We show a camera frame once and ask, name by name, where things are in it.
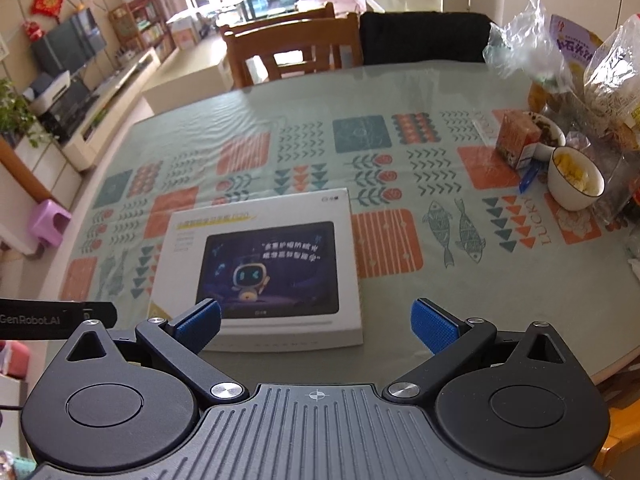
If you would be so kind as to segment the white tablet box lid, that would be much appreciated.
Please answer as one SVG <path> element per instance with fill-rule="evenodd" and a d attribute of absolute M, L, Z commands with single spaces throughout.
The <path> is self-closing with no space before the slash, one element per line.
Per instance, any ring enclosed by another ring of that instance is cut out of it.
<path fill-rule="evenodd" d="M 360 346 L 362 313 L 346 188 L 177 211 L 149 303 L 175 321 L 220 307 L 206 350 L 299 352 Z"/>

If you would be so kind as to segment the purple plastic stool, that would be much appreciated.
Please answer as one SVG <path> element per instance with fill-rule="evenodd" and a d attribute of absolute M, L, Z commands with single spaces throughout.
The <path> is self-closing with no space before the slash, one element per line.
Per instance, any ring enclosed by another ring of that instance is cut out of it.
<path fill-rule="evenodd" d="M 72 214 L 55 200 L 44 200 L 35 206 L 28 220 L 28 232 L 42 244 L 61 245 Z"/>

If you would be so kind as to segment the patterned tablecloth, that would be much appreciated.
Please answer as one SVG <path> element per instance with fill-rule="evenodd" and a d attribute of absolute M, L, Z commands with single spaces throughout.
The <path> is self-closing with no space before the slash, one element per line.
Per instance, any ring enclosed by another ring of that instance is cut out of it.
<path fill-rule="evenodd" d="M 347 188 L 364 341 L 295 353 L 213 353 L 247 385 L 375 382 L 427 358 L 416 298 L 503 330 L 551 323 L 596 382 L 638 356 L 639 283 L 626 226 L 562 210 L 544 180 L 488 144 L 528 79 L 480 64 L 337 70 L 233 91 L 139 122 L 103 166 L 66 233 L 48 294 L 110 300 L 145 317 L 170 216 L 258 197 Z"/>

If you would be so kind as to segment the green potted plant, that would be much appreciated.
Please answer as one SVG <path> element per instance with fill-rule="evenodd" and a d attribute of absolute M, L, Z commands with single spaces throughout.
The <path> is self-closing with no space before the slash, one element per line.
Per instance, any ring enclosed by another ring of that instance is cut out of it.
<path fill-rule="evenodd" d="M 32 148 L 39 148 L 53 140 L 30 111 L 24 96 L 16 92 L 9 78 L 0 79 L 0 132 L 11 148 L 16 148 L 21 140 L 26 140 Z"/>

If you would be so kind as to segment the white printer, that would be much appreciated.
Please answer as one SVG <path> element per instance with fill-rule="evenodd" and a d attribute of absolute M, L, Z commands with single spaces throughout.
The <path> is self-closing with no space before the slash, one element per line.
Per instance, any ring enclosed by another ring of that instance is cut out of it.
<path fill-rule="evenodd" d="M 40 73 L 22 92 L 29 110 L 39 117 L 50 110 L 51 106 L 70 88 L 70 72 L 64 70 L 58 76 Z"/>

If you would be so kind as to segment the white bowl dark contents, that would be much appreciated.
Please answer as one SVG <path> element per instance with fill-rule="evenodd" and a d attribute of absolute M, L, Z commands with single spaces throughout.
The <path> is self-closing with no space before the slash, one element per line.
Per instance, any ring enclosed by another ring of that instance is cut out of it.
<path fill-rule="evenodd" d="M 541 135 L 535 148 L 533 159 L 537 162 L 548 162 L 553 151 L 565 145 L 565 134 L 561 128 L 548 117 L 528 112 L 534 124 L 540 129 Z"/>

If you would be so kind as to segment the orange fruit bag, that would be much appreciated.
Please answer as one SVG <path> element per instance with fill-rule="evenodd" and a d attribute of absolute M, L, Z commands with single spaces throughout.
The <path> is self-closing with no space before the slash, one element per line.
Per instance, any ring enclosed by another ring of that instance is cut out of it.
<path fill-rule="evenodd" d="M 541 87 L 540 84 L 533 82 L 530 85 L 527 103 L 531 112 L 541 114 L 544 107 L 548 104 L 549 93 Z"/>

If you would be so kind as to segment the white coffee table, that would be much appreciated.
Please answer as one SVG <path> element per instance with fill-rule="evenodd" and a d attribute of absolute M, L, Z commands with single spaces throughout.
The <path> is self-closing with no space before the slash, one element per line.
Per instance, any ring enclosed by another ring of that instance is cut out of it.
<path fill-rule="evenodd" d="M 233 88 L 227 47 L 221 36 L 175 50 L 146 83 L 142 96 L 155 115 L 226 93 Z"/>

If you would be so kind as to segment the black television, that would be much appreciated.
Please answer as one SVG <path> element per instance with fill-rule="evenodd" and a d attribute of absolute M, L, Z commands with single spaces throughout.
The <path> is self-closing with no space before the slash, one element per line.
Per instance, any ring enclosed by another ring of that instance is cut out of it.
<path fill-rule="evenodd" d="M 74 76 L 106 47 L 105 38 L 90 9 L 82 9 L 32 43 L 32 54 L 43 72 L 52 77 Z"/>

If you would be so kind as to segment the clear plastic bag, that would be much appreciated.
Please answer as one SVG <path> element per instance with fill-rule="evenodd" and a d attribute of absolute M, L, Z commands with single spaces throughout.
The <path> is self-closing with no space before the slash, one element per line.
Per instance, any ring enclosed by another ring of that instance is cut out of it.
<path fill-rule="evenodd" d="M 573 76 L 551 36 L 541 0 L 528 0 L 525 9 L 504 26 L 491 24 L 483 58 L 501 78 L 520 70 L 549 93 L 573 89 Z"/>

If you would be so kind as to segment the near wooden chair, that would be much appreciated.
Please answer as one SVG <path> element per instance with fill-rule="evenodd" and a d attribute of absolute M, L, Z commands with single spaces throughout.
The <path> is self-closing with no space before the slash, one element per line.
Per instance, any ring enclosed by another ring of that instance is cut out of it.
<path fill-rule="evenodd" d="M 355 13 L 344 18 L 304 18 L 262 26 L 248 32 L 224 33 L 235 87 L 254 86 L 247 61 L 260 58 L 268 81 L 291 75 L 308 75 L 343 68 L 342 49 L 350 51 L 352 66 L 363 66 L 359 20 Z"/>

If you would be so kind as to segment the wooden chair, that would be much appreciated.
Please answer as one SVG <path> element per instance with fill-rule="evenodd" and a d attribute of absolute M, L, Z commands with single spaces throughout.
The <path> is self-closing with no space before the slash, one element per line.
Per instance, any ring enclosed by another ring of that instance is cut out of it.
<path fill-rule="evenodd" d="M 268 81 L 291 75 L 308 75 L 343 68 L 342 49 L 350 51 L 352 66 L 363 66 L 359 20 L 355 13 L 344 18 L 304 18 L 262 26 L 248 32 L 224 33 L 235 87 L 254 86 L 247 61 L 260 58 Z"/>
<path fill-rule="evenodd" d="M 221 37 L 224 37 L 226 32 L 240 34 L 241 32 L 249 32 L 250 30 L 290 21 L 313 20 L 314 18 L 334 18 L 334 16 L 334 5 L 332 2 L 327 2 L 324 6 L 311 10 L 280 14 L 273 16 L 272 18 L 261 18 L 260 20 L 253 20 L 239 25 L 221 25 L 219 27 L 219 33 Z"/>

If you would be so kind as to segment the wooden bookshelf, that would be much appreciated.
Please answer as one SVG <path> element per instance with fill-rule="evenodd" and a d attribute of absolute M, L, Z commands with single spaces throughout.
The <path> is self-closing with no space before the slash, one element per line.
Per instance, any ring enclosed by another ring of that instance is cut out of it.
<path fill-rule="evenodd" d="M 142 52 L 153 48 L 160 62 L 175 50 L 174 40 L 158 0 L 132 0 L 111 10 L 110 22 L 125 50 Z"/>

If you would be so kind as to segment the red chinese knot decoration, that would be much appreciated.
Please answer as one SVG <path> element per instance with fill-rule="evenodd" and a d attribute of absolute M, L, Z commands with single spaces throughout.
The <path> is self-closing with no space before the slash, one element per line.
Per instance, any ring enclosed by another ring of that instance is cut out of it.
<path fill-rule="evenodd" d="M 47 18 L 54 18 L 55 21 L 60 19 L 62 6 L 65 0 L 32 0 L 30 12 L 39 14 Z"/>

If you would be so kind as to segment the far wooden chair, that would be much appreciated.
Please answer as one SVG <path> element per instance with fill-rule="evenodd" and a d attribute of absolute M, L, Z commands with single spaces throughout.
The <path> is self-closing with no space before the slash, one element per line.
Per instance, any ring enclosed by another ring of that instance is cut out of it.
<path fill-rule="evenodd" d="M 249 32 L 250 30 L 290 21 L 313 20 L 314 18 L 334 18 L 334 16 L 334 5 L 332 2 L 327 2 L 324 6 L 311 10 L 280 14 L 273 16 L 272 18 L 261 18 L 260 20 L 253 20 L 239 25 L 221 25 L 219 27 L 219 33 L 221 37 L 224 37 L 226 32 L 240 34 L 241 32 Z"/>

